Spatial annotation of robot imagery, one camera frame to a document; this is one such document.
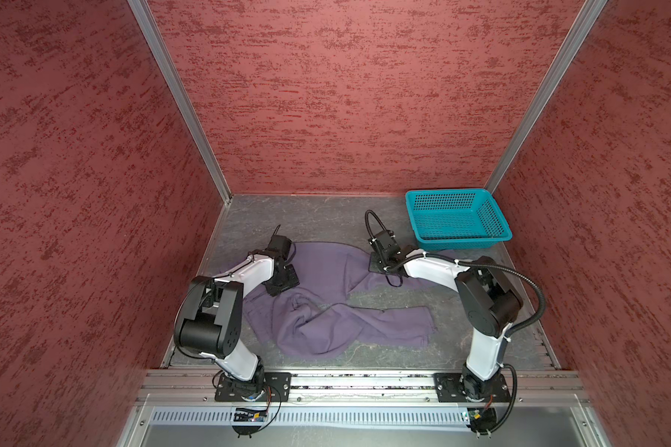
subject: plastic basket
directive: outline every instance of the plastic basket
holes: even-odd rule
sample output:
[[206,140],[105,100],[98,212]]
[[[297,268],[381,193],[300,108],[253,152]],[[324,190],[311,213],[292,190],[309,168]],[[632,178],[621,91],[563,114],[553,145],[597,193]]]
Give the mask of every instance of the plastic basket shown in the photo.
[[512,237],[487,190],[409,191],[405,202],[423,250],[487,248]]

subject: red side wall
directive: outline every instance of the red side wall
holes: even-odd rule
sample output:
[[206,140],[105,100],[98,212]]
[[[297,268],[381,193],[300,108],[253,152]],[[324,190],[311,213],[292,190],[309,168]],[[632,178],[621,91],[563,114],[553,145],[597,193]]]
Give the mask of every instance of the red side wall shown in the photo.
[[671,1],[609,0],[496,193],[617,446],[671,446]]
[[125,1],[0,1],[0,446],[113,445],[219,206]]
[[582,0],[153,0],[234,192],[481,187]]

